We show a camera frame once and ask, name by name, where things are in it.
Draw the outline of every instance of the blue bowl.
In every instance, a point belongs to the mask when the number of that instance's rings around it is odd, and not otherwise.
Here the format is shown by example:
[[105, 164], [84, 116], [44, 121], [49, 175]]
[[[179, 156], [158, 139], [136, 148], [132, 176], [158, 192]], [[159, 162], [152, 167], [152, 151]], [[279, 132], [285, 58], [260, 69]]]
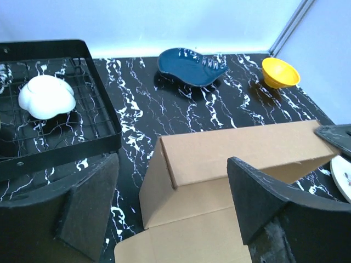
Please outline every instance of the blue bowl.
[[172, 75], [195, 87], [212, 84], [228, 69], [225, 62], [186, 48], [172, 48], [162, 52], [158, 56], [157, 65], [162, 74]]

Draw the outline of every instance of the wall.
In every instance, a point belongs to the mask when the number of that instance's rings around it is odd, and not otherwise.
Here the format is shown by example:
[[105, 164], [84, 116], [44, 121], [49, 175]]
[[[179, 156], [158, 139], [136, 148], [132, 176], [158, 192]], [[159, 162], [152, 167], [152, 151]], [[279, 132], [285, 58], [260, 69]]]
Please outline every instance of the wall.
[[94, 57], [268, 50], [301, 0], [2, 0], [0, 42], [84, 39]]
[[351, 123], [350, 10], [350, 0], [316, 0], [278, 54], [336, 124]]

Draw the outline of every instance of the metal tray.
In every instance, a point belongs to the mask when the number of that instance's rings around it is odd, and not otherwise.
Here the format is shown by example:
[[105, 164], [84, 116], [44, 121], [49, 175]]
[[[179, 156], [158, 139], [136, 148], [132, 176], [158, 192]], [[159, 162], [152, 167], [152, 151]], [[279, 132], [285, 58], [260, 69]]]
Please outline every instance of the metal tray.
[[[39, 121], [18, 104], [33, 77], [62, 78], [75, 92], [68, 115]], [[84, 41], [0, 43], [0, 181], [121, 147], [121, 126]]]

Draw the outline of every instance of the yellow bowl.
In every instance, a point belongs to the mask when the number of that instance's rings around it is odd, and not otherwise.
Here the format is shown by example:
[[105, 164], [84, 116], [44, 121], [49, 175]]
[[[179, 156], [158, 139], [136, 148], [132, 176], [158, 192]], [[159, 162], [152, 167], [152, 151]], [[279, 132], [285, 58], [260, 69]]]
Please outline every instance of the yellow bowl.
[[264, 82], [274, 89], [295, 86], [300, 82], [300, 75], [290, 64], [276, 58], [262, 61]]

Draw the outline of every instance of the black marble countertop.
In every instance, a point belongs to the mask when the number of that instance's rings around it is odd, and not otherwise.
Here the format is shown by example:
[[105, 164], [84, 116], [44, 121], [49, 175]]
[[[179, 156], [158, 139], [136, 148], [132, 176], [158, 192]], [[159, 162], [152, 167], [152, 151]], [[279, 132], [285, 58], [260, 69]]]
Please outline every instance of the black marble countertop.
[[[203, 88], [190, 88], [160, 76], [157, 58], [95, 60], [122, 126], [120, 174], [100, 262], [114, 262], [115, 245], [143, 230], [138, 193], [158, 136], [309, 119], [332, 124], [300, 87], [272, 90], [263, 84], [261, 63], [267, 56], [215, 56], [226, 61], [229, 70], [219, 81]], [[94, 159], [77, 161], [71, 167], [81, 170]], [[49, 183], [50, 176], [72, 172], [59, 167], [47, 169], [45, 179]], [[19, 182], [12, 190], [8, 182], [0, 188], [0, 201], [31, 182]], [[345, 201], [328, 165], [295, 185], [311, 194]]]

